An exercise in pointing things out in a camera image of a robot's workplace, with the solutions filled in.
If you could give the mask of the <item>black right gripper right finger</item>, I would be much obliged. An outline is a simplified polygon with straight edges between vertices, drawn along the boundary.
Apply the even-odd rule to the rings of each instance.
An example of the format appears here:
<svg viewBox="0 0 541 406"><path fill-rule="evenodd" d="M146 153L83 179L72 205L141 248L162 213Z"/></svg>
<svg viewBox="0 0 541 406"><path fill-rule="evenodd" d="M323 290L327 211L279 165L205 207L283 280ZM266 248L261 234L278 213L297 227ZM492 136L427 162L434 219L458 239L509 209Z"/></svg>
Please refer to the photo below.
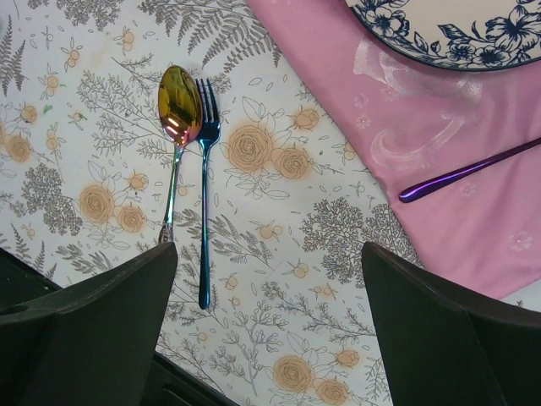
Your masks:
<svg viewBox="0 0 541 406"><path fill-rule="evenodd" d="M395 405L538 405L540 314L478 294L375 243L363 278Z"/></svg>

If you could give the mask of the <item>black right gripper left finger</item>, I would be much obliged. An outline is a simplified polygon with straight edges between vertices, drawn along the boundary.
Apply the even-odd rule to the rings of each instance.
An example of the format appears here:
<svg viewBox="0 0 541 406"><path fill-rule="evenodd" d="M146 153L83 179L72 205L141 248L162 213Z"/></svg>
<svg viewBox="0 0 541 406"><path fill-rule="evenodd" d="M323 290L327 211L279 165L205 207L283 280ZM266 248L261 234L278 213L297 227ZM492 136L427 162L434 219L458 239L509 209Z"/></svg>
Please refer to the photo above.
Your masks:
<svg viewBox="0 0 541 406"><path fill-rule="evenodd" d="M173 243L1 311L3 405L140 403L177 269Z"/></svg>

